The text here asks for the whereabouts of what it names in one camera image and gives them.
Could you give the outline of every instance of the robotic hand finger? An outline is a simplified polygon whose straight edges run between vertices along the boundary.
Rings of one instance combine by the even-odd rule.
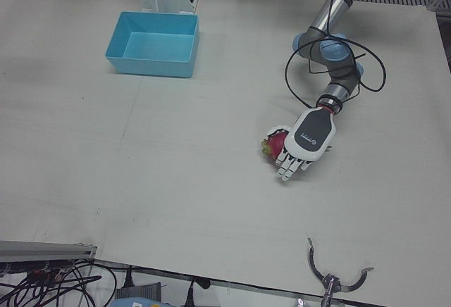
[[[333,113],[328,108],[318,107],[305,111],[288,130],[282,151],[277,157],[277,175],[283,181],[291,178],[300,167],[306,170],[326,152],[335,134]]]

